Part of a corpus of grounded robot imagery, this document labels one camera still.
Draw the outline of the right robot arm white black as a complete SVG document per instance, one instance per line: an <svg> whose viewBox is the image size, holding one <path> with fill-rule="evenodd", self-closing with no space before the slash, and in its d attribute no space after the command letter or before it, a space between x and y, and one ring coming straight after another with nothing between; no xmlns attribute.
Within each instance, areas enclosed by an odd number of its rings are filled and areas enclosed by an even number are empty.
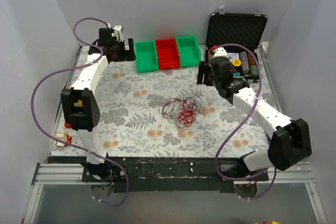
<svg viewBox="0 0 336 224"><path fill-rule="evenodd" d="M282 114L260 98L246 81L235 79L226 57L199 62L197 84L214 86L222 98L247 113L247 118L253 119L270 138L268 149L241 156L227 171L217 170L220 177L248 181L267 168L285 171L312 154L308 123Z"/></svg>

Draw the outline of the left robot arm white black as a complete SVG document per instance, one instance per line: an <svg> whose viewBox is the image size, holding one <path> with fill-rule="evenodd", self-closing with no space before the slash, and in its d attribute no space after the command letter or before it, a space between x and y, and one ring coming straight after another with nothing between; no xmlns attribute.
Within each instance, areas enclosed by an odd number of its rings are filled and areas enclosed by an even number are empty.
<svg viewBox="0 0 336 224"><path fill-rule="evenodd" d="M69 125L87 149L83 166L89 174L100 182L111 178L111 164L104 159L107 152L97 131L100 110L95 99L97 84L111 62L134 61L134 42L128 39L129 49L125 48L123 27L100 28L99 38L89 48L86 64L77 80L68 89L61 91L61 104L65 123Z"/></svg>

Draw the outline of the left green plastic bin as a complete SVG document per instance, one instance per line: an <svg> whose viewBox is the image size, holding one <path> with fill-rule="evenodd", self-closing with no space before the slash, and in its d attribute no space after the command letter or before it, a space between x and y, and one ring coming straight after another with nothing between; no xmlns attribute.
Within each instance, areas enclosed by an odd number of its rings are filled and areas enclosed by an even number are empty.
<svg viewBox="0 0 336 224"><path fill-rule="evenodd" d="M157 71L159 69L158 55L154 40L138 41L134 44L136 69L138 72Z"/></svg>

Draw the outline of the green plastic bin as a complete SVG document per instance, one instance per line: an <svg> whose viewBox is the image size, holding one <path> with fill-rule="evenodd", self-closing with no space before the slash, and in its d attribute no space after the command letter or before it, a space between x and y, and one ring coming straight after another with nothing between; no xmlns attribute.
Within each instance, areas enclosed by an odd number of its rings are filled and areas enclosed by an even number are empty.
<svg viewBox="0 0 336 224"><path fill-rule="evenodd" d="M175 39L180 54L180 66L198 66L201 61L201 51L196 36L182 36Z"/></svg>
<svg viewBox="0 0 336 224"><path fill-rule="evenodd" d="M154 40L138 41L134 44L136 69L138 72L157 71L159 69L158 55Z"/></svg>

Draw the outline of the yellow round disc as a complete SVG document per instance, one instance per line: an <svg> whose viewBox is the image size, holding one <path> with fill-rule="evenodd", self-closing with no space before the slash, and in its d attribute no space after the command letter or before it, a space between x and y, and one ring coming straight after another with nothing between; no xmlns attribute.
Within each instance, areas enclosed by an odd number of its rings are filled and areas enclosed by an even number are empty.
<svg viewBox="0 0 336 224"><path fill-rule="evenodd" d="M232 60L232 64L233 64L233 66L235 66L235 67L239 67L239 66L242 65L240 59L233 59L233 60Z"/></svg>

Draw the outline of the white card deck box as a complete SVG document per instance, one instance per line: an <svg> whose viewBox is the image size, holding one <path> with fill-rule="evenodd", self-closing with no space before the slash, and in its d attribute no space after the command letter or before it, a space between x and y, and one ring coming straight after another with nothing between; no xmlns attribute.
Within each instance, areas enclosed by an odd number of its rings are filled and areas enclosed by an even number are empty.
<svg viewBox="0 0 336 224"><path fill-rule="evenodd" d="M240 59L239 58L239 53L234 53L234 52L228 52L227 53L227 58L230 62L232 62L233 60L236 60L236 59Z"/></svg>

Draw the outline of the right green plastic bin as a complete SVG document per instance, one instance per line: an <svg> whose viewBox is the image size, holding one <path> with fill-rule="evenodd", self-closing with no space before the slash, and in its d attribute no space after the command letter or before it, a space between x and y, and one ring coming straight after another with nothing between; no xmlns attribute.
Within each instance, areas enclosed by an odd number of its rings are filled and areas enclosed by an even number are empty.
<svg viewBox="0 0 336 224"><path fill-rule="evenodd" d="M182 36L175 39L180 54L180 66L198 66L201 61L201 51L196 36Z"/></svg>

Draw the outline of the red plastic bin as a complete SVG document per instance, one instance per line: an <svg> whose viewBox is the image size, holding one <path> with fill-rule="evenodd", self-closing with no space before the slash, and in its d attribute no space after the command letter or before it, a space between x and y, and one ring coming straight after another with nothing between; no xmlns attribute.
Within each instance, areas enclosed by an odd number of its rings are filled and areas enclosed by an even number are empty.
<svg viewBox="0 0 336 224"><path fill-rule="evenodd" d="M180 68L180 54L175 38L155 41L160 70Z"/></svg>

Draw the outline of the black poker chip case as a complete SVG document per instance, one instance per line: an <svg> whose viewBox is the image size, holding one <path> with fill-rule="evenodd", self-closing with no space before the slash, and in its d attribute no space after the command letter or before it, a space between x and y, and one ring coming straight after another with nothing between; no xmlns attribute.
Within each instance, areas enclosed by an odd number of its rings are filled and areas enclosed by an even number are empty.
<svg viewBox="0 0 336 224"><path fill-rule="evenodd" d="M228 54L238 54L242 65L235 69L241 77L247 79L248 82L259 81L256 66L258 60L254 60L253 57L257 56L255 50L259 45L267 21L268 16L263 14L211 13L205 42L205 60L208 61L213 56L214 53L211 49L214 46L239 44L250 50L251 53L234 46L226 46L224 49Z"/></svg>

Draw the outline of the small white red toy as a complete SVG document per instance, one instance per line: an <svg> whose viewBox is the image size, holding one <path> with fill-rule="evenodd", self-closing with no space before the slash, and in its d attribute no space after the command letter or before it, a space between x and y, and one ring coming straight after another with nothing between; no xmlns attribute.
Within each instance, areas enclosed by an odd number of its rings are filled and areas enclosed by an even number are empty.
<svg viewBox="0 0 336 224"><path fill-rule="evenodd" d="M68 144L71 144L72 142L72 137L66 133L57 133L55 138L57 138L58 140L61 140L61 142L59 141L55 142L55 146L57 147L67 147Z"/></svg>

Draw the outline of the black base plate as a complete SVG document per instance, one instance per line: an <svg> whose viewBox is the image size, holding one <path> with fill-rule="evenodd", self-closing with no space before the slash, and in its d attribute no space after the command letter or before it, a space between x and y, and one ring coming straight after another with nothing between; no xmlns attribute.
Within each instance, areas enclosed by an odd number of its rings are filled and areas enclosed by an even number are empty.
<svg viewBox="0 0 336 224"><path fill-rule="evenodd" d="M234 183L215 172L212 158L114 157L90 165L84 157L52 156L49 164L79 164L82 182L112 182L115 193L141 191L218 191L234 193Z"/></svg>

